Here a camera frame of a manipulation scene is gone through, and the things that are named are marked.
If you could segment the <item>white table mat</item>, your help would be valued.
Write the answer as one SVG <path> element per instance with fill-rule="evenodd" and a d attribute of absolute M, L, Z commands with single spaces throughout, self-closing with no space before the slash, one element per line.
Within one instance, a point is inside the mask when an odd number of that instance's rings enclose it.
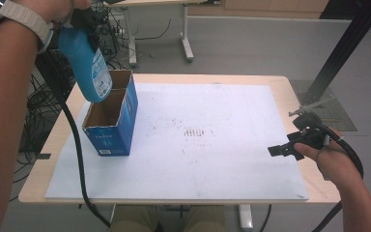
<path fill-rule="evenodd" d="M 73 140 L 64 146 L 45 195 L 92 200 L 301 201 L 308 197 L 294 157 L 269 148 L 287 141 L 270 86 L 135 86 L 130 153 L 101 157 L 88 138 L 79 180 Z"/>

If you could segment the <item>person's right hand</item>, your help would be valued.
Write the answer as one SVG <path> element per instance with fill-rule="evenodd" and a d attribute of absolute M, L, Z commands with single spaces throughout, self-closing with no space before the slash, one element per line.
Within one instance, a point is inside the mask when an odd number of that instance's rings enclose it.
<path fill-rule="evenodd" d="M 303 143 L 294 145 L 296 151 L 316 162 L 319 171 L 336 186 L 362 180 L 348 154 L 334 141 L 318 150 Z"/>

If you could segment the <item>person's left hand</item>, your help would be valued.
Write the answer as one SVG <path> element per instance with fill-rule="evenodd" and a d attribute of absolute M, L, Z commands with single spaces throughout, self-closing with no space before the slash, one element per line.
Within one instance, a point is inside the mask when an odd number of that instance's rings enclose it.
<path fill-rule="evenodd" d="M 41 16 L 46 22 L 67 19 L 74 9 L 85 10 L 91 6 L 91 0 L 14 0 Z"/>

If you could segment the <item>grey metal clamp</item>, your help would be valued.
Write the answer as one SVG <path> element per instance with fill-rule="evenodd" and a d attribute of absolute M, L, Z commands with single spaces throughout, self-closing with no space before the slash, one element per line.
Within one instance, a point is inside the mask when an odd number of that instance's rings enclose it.
<path fill-rule="evenodd" d="M 295 111 L 292 111 L 292 112 L 290 111 L 288 113 L 288 116 L 292 117 L 294 115 L 301 115 L 304 112 L 309 112 L 311 109 L 313 109 L 317 106 L 320 106 L 320 105 L 322 105 L 326 102 L 330 102 L 332 100 L 335 100 L 335 97 L 329 97 L 329 98 L 326 98 L 326 99 L 323 99 L 323 100 L 315 101 L 315 102 L 307 104 L 307 105 L 301 105 L 299 109 L 297 109 Z"/>

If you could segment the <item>blue plastic bottle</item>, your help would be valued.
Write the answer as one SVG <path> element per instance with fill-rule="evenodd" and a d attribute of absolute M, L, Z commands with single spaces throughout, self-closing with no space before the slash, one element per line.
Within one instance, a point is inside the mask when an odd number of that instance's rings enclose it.
<path fill-rule="evenodd" d="M 96 52 L 86 45 L 59 49 L 69 60 L 84 98 L 88 102 L 102 102 L 111 91 L 112 78 L 100 48 Z"/>

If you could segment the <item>wooden cabinets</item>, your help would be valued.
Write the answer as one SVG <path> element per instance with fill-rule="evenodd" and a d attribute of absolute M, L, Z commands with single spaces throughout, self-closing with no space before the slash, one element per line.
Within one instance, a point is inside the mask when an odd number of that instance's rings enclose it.
<path fill-rule="evenodd" d="M 218 4 L 191 4 L 190 15 L 319 18 L 329 0 L 215 0 Z"/>

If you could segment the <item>white background desk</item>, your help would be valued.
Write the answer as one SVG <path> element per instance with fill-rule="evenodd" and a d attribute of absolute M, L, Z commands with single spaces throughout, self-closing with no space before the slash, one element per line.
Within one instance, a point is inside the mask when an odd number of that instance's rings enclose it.
<path fill-rule="evenodd" d="M 190 4 L 200 4 L 207 0 L 102 0 L 107 8 L 118 8 L 123 12 L 125 21 L 125 32 L 128 37 L 128 63 L 135 67 L 137 65 L 136 38 L 130 27 L 129 9 L 132 7 L 158 6 L 158 5 L 179 5 L 182 9 L 183 27 L 180 39 L 185 51 L 185 58 L 188 62 L 194 59 L 191 45 L 188 40 L 188 6 Z"/>

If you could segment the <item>black metal stand beam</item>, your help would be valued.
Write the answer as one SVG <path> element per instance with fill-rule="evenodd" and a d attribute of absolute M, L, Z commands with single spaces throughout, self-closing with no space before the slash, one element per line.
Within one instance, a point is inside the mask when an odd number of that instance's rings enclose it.
<path fill-rule="evenodd" d="M 371 28 L 371 0 L 353 18 L 309 88 L 300 95 L 301 104 L 317 102 Z"/>

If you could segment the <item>person's olive trousers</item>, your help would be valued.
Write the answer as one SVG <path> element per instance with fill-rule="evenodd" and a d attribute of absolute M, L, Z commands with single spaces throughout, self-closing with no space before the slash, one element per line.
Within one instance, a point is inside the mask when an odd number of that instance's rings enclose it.
<path fill-rule="evenodd" d="M 110 232 L 157 232 L 159 217 L 155 205 L 116 206 Z M 223 206 L 192 206 L 183 232 L 226 232 Z"/>

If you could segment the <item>white table leg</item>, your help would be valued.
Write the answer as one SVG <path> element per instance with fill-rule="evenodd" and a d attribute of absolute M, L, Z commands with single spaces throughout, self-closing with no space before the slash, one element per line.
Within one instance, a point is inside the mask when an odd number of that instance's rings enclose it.
<path fill-rule="evenodd" d="M 253 218 L 251 214 L 251 206 L 241 204 L 238 206 L 240 228 L 243 231 L 252 232 L 254 229 Z"/>

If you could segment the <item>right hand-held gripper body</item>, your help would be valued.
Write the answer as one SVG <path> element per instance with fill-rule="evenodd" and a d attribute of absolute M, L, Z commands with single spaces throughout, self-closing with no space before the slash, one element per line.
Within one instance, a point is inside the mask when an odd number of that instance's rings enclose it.
<path fill-rule="evenodd" d="M 303 141 L 300 143 L 314 149 L 322 149 L 325 146 L 327 134 L 321 129 L 322 120 L 316 113 L 304 112 L 293 124 L 303 135 Z"/>

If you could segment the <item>blue cardboard box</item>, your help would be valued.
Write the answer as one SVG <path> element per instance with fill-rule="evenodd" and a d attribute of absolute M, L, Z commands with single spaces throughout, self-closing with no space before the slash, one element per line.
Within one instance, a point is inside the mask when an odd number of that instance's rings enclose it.
<path fill-rule="evenodd" d="M 102 102 L 92 102 L 82 128 L 99 156 L 128 156 L 138 98 L 132 71 L 110 72 L 112 88 Z"/>

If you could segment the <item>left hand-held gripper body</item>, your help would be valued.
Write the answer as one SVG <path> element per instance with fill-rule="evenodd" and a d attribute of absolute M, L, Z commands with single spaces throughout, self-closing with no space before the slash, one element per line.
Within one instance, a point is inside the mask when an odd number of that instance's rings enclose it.
<path fill-rule="evenodd" d="M 59 48 L 71 48 L 73 45 L 90 47 L 87 35 L 96 33 L 99 24 L 100 17 L 91 8 L 75 9 L 67 19 L 54 22 L 55 41 Z"/>

